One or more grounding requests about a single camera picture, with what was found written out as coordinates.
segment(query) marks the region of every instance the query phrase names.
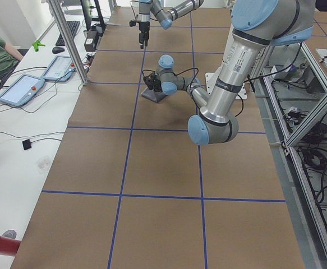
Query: tablet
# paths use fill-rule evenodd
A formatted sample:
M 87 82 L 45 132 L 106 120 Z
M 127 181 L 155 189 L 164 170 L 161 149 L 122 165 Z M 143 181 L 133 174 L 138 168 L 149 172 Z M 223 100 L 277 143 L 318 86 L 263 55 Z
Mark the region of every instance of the tablet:
M 69 56 L 57 55 L 41 77 L 46 81 L 65 82 L 71 77 L 74 71 L 75 68 Z
M 0 102 L 22 106 L 30 101 L 44 86 L 45 80 L 31 75 L 21 75 L 6 91 L 0 94 Z

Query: metal pole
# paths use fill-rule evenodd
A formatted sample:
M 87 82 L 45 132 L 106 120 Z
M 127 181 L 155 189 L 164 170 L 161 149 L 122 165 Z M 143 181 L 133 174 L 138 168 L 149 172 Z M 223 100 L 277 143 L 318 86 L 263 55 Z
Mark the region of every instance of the metal pole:
M 67 22 L 65 20 L 65 16 L 63 15 L 59 1 L 47 0 L 47 2 L 51 6 L 53 17 L 55 18 L 58 30 L 61 33 L 63 40 L 65 41 L 65 46 L 75 65 L 75 69 L 80 76 L 82 84 L 85 86 L 88 82 L 87 74 L 84 70 L 84 66 L 82 65 L 81 58 L 75 46 L 75 42 L 73 41 L 71 32 L 68 29 Z
M 112 13 L 112 11 L 114 10 L 114 7 L 117 6 L 116 0 L 108 0 L 108 4 L 109 4 L 109 9 Z

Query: white wall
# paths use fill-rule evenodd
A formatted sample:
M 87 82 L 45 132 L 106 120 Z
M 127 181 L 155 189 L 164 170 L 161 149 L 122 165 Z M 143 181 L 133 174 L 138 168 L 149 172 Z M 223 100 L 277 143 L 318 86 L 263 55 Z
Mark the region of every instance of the white wall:
M 51 18 L 48 4 L 40 0 L 0 0 L 0 36 L 28 49 Z

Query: blue joint cap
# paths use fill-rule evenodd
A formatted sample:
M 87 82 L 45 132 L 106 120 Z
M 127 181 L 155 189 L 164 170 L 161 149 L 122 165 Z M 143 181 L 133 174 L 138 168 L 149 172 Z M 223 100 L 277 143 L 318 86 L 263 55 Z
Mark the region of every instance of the blue joint cap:
M 170 55 L 162 55 L 158 60 L 158 65 L 164 69 L 170 69 L 174 66 L 174 59 Z
M 239 31 L 261 25 L 276 9 L 279 0 L 237 1 L 232 10 L 232 24 Z
M 161 22 L 161 26 L 164 30 L 167 30 L 172 26 L 172 20 L 167 18 Z
M 173 82 L 169 82 L 169 81 L 163 82 L 161 84 L 161 87 L 162 87 L 162 92 L 166 95 L 172 95 L 177 92 L 177 86 Z
M 282 45 L 290 45 L 290 44 L 303 42 L 303 41 L 307 40 L 308 38 L 310 38 L 312 33 L 313 33 L 313 27 L 309 27 L 309 28 L 304 29 L 295 34 L 282 36 L 281 38 L 278 38 L 278 39 L 273 39 L 270 42 L 270 45 L 282 46 Z
M 207 145 L 209 143 L 207 126 L 198 115 L 193 115 L 188 120 L 188 134 L 197 145 Z

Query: black box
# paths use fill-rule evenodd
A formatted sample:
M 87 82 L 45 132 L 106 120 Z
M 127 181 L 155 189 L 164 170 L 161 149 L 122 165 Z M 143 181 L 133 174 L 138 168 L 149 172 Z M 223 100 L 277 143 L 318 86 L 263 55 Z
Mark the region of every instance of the black box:
M 98 32 L 97 31 L 88 31 L 87 37 L 85 40 L 85 50 L 87 52 L 94 52 L 98 43 Z

